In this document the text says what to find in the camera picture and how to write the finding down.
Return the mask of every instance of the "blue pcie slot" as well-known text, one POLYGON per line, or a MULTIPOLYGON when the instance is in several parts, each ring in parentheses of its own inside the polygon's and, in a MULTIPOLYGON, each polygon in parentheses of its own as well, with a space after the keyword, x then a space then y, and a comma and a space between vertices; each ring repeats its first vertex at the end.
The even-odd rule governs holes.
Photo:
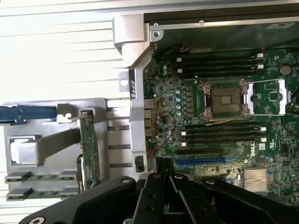
POLYGON ((225 158, 215 158, 215 159, 184 159, 176 160, 177 166, 192 166, 192 165, 205 165, 205 164, 223 164, 230 160, 225 158))

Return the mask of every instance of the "metal bracket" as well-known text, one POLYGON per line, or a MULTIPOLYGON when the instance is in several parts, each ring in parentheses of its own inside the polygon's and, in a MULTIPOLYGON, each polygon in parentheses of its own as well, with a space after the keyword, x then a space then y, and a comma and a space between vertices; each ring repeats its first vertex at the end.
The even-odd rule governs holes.
POLYGON ((134 70, 129 72, 135 76, 135 97, 131 94, 131 114, 130 114, 130 141, 132 150, 133 177, 138 180, 140 172, 136 170, 135 157, 143 156, 144 172, 148 171, 145 126, 144 126, 144 95, 143 95, 143 70, 151 61, 151 53, 148 52, 144 58, 136 65, 134 70))
POLYGON ((115 17, 113 40, 125 67, 133 68, 150 47, 150 26, 144 24, 143 14, 115 17))

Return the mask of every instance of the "thin wire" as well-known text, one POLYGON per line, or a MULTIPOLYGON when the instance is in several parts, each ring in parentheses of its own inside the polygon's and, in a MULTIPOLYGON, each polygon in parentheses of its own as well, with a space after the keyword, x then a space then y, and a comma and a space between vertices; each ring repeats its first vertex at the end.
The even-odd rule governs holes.
POLYGON ((243 117, 243 118, 228 119, 228 120, 224 120, 224 121, 217 122, 217 123, 206 124, 206 126, 222 124, 222 123, 230 122, 230 121, 233 121, 233 120, 243 120, 243 119, 248 118, 248 117, 249 117, 249 116, 246 116, 246 117, 243 117))

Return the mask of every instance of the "component label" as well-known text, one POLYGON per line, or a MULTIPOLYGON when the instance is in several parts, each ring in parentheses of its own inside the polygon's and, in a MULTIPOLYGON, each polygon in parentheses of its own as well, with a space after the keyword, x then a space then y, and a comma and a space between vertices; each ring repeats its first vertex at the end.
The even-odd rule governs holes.
POLYGON ((251 156, 254 157, 256 155, 256 144, 253 142, 250 145, 251 156))

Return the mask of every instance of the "screw hole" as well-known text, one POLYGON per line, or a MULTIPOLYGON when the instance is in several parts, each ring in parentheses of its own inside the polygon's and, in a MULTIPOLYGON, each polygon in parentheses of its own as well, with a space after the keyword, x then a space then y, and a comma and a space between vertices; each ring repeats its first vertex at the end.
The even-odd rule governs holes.
POLYGON ((152 206, 146 206, 145 207, 146 211, 153 211, 153 209, 154 209, 154 207, 152 207, 152 206))

